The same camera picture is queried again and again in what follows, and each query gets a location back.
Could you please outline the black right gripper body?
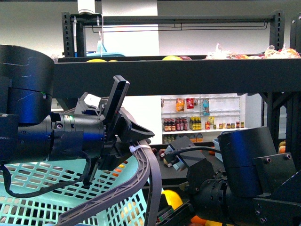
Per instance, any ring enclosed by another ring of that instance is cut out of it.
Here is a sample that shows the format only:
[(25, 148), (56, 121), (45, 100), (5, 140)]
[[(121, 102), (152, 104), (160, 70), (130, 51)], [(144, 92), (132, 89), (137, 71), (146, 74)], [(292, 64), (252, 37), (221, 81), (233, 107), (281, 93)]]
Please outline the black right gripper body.
[(196, 213), (190, 201), (185, 202), (176, 210), (164, 210), (157, 219), (157, 226), (188, 226)]

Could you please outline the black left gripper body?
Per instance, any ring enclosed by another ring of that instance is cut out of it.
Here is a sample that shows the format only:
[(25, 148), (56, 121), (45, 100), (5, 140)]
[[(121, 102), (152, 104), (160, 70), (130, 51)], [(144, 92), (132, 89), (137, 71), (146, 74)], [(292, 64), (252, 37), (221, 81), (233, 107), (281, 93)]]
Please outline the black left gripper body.
[(153, 136), (152, 131), (138, 125), (131, 113), (121, 107), (111, 140), (104, 143), (100, 157), (92, 160), (90, 181), (94, 180), (97, 170), (112, 171), (131, 157), (130, 145)]

